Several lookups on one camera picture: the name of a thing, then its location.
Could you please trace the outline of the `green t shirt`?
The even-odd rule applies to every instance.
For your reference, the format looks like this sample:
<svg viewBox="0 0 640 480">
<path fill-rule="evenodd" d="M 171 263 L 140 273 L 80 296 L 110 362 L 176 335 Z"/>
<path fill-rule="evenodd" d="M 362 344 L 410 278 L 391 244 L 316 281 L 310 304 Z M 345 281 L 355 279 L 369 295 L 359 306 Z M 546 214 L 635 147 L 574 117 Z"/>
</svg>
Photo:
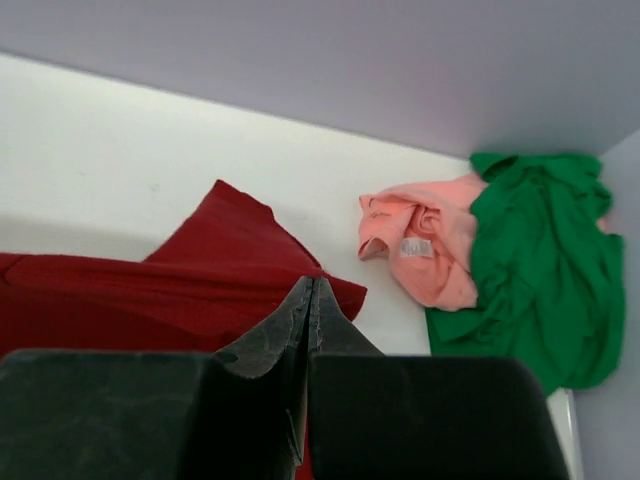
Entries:
<svg viewBox="0 0 640 480">
<path fill-rule="evenodd" d="M 427 309 L 435 355 L 507 356 L 546 393 L 586 389 L 617 368 L 625 327 L 624 242 L 602 220 L 613 197 L 601 162 L 577 153 L 470 158 L 474 308 Z"/>
</svg>

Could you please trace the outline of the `pink t shirt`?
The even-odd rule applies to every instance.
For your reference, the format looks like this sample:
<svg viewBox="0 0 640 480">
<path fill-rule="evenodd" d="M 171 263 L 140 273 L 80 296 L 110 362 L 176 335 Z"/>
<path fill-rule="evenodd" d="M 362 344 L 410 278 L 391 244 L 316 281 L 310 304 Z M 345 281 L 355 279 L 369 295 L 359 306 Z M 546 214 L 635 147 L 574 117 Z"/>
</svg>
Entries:
<svg viewBox="0 0 640 480">
<path fill-rule="evenodd" d="M 619 274 L 594 185 L 546 168 L 402 184 L 360 198 L 358 255 L 387 259 L 425 307 L 516 316 L 543 304 L 606 310 Z"/>
</svg>

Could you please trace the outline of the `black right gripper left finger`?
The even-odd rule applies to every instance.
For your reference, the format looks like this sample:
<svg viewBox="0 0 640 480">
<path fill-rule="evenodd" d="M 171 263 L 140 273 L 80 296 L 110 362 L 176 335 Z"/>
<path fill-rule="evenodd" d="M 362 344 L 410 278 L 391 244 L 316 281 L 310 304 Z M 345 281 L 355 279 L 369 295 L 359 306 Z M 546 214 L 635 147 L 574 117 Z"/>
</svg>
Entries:
<svg viewBox="0 0 640 480">
<path fill-rule="evenodd" d="M 291 479 L 309 281 L 212 354 L 20 350 L 1 363 L 5 479 Z"/>
</svg>

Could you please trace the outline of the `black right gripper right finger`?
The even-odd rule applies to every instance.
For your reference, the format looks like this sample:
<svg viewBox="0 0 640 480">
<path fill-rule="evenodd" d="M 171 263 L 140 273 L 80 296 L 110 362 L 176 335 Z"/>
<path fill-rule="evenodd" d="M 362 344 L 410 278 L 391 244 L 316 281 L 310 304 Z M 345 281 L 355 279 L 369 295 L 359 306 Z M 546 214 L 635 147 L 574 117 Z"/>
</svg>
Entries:
<svg viewBox="0 0 640 480">
<path fill-rule="evenodd" d="M 544 392 L 504 357 L 392 356 L 326 279 L 309 312 L 309 447 L 317 479 L 565 479 Z"/>
</svg>

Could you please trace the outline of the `red t shirt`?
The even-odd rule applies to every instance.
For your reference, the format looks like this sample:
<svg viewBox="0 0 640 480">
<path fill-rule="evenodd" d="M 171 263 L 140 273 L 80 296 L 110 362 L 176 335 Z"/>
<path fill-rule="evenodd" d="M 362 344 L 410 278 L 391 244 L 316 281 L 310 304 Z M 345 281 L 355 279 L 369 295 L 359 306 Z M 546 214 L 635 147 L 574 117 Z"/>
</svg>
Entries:
<svg viewBox="0 0 640 480">
<path fill-rule="evenodd" d="M 20 350 L 212 354 L 272 314 L 301 279 L 326 279 L 352 321 L 364 287 L 327 274 L 271 209 L 217 181 L 140 262 L 5 253 L 1 361 Z"/>
</svg>

